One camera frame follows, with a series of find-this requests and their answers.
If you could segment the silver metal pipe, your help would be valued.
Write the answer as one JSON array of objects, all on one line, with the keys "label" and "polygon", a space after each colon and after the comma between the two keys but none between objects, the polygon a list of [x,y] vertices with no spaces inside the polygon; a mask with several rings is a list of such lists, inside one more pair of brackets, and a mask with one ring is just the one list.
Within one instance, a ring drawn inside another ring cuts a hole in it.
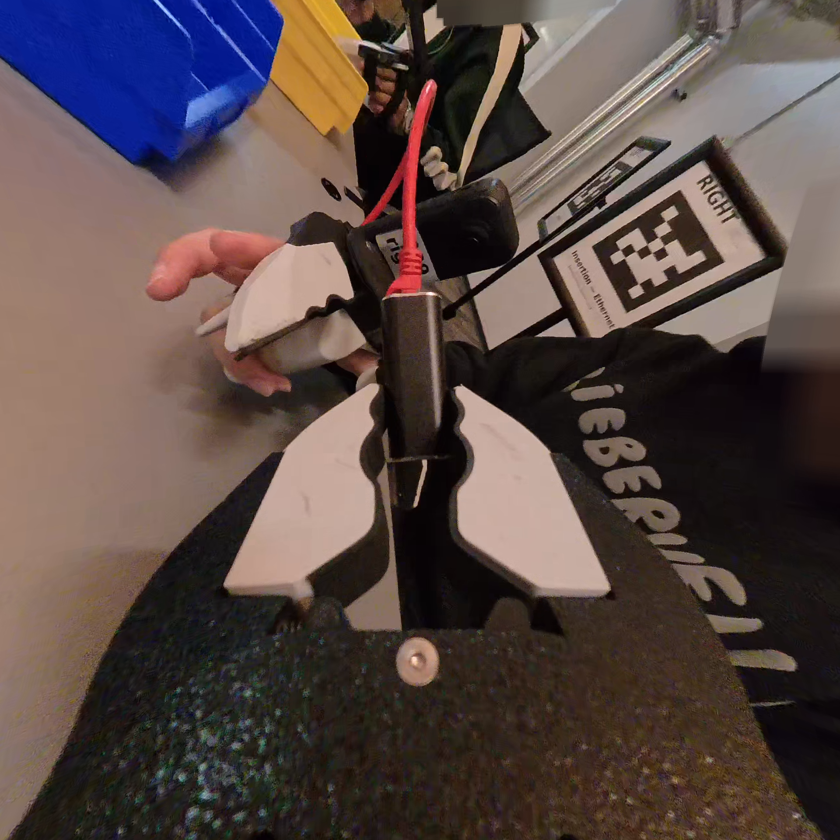
[{"label": "silver metal pipe", "polygon": [[509,187],[513,208],[540,199],[567,171],[715,62],[739,29],[743,2],[689,2],[685,34],[536,159]]}]

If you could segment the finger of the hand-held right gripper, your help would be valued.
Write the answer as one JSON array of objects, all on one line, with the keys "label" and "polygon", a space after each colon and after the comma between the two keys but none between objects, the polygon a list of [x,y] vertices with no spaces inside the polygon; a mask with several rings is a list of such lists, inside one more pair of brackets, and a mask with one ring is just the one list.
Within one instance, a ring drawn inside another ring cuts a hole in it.
[{"label": "finger of the hand-held right gripper", "polygon": [[293,375],[336,363],[367,343],[346,311],[306,321],[299,329],[259,349],[259,360],[271,373]]},{"label": "finger of the hand-held right gripper", "polygon": [[330,315],[319,314],[330,302],[352,298],[349,272],[336,244],[284,244],[254,269],[236,294],[225,349],[259,358],[259,349],[269,343],[306,321]]}]

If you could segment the person's black clothing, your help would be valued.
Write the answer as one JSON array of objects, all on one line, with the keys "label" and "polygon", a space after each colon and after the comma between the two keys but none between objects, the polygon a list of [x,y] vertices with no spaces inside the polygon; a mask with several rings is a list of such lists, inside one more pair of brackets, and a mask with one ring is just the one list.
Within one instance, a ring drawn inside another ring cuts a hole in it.
[{"label": "person's black clothing", "polygon": [[839,839],[839,490],[784,460],[765,337],[619,330],[536,427],[693,592],[807,819]]}]

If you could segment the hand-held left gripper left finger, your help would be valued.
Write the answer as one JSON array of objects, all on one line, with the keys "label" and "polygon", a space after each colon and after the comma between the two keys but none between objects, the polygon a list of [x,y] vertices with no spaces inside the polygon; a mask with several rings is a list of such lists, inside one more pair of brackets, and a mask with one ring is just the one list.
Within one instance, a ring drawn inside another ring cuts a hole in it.
[{"label": "hand-held left gripper left finger", "polygon": [[225,579],[232,596],[349,607],[389,568],[383,396],[370,384],[284,452]]}]

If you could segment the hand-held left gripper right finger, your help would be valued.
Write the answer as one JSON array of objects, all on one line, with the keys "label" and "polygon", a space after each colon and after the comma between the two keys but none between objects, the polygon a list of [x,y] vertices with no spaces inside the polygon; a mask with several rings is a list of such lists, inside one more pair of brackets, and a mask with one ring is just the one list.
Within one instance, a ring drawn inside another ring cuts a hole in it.
[{"label": "hand-held left gripper right finger", "polygon": [[466,453],[450,499],[464,551],[531,599],[597,599],[611,585],[552,454],[465,386],[453,390]]}]

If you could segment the printed paper sign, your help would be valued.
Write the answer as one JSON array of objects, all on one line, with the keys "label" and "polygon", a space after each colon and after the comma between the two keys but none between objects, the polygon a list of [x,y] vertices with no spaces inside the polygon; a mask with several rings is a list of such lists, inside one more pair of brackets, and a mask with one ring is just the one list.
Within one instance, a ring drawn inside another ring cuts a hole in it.
[{"label": "printed paper sign", "polygon": [[601,339],[657,328],[783,268],[788,244],[730,150],[711,137],[540,253],[567,322]]}]

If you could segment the person's right forearm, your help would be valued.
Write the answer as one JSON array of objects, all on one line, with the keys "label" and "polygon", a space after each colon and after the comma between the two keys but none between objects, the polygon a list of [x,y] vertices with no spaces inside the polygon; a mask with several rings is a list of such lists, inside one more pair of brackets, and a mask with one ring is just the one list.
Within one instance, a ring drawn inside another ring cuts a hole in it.
[{"label": "person's right forearm", "polygon": [[562,390],[585,374],[585,343],[573,339],[517,339],[483,352],[446,343],[447,384],[465,386],[513,419],[536,427],[556,412]]}]

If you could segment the black network switch box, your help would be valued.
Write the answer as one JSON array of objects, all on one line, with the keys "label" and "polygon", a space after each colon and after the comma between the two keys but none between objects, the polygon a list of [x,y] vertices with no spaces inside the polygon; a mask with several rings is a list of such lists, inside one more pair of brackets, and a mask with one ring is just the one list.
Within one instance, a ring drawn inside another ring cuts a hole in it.
[{"label": "black network switch box", "polygon": [[442,299],[431,291],[382,302],[386,418],[394,459],[436,453],[446,404]]}]

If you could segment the person's right hand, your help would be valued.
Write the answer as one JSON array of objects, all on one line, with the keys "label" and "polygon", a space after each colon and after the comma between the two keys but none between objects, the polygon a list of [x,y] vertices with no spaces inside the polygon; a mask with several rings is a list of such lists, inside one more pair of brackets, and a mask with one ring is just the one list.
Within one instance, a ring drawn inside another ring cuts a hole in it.
[{"label": "person's right hand", "polygon": [[[156,302],[173,300],[188,289],[191,281],[210,274],[239,288],[259,262],[282,246],[281,239],[220,228],[186,235],[158,254],[146,295]],[[266,369],[258,358],[236,360],[226,352],[220,333],[213,333],[206,343],[235,384],[265,397],[291,392],[289,379]]]}]

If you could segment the yellow plastic bin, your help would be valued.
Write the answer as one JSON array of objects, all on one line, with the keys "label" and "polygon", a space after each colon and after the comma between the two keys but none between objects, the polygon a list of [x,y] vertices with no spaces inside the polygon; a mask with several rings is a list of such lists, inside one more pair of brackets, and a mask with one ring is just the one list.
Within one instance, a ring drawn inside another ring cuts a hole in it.
[{"label": "yellow plastic bin", "polygon": [[270,79],[321,133],[351,131],[368,84],[342,49],[357,33],[336,2],[274,2],[284,19]]}]

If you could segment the blue plastic bin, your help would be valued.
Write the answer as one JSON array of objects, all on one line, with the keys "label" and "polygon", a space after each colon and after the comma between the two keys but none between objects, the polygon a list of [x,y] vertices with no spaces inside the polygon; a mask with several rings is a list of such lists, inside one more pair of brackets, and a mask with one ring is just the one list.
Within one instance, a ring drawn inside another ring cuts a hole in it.
[{"label": "blue plastic bin", "polygon": [[1,59],[126,160],[177,161],[267,86],[271,2],[1,2]]}]

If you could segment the black framed marker sign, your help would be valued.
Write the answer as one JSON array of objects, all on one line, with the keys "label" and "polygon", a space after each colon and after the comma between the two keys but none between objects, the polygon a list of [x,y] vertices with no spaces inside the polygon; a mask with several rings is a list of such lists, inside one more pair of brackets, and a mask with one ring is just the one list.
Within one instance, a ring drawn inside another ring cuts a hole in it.
[{"label": "black framed marker sign", "polygon": [[671,146],[670,139],[638,137],[631,145],[595,172],[537,223],[539,242],[565,231],[593,209],[604,209],[607,197]]}]

